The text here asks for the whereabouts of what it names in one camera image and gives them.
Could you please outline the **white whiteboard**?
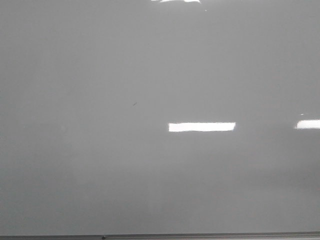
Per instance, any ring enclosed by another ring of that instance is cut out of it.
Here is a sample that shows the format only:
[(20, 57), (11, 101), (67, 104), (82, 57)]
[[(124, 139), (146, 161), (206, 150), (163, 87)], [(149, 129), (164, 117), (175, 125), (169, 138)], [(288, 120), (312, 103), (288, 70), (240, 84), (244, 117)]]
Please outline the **white whiteboard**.
[(2, 235), (320, 229), (317, 0), (3, 0)]

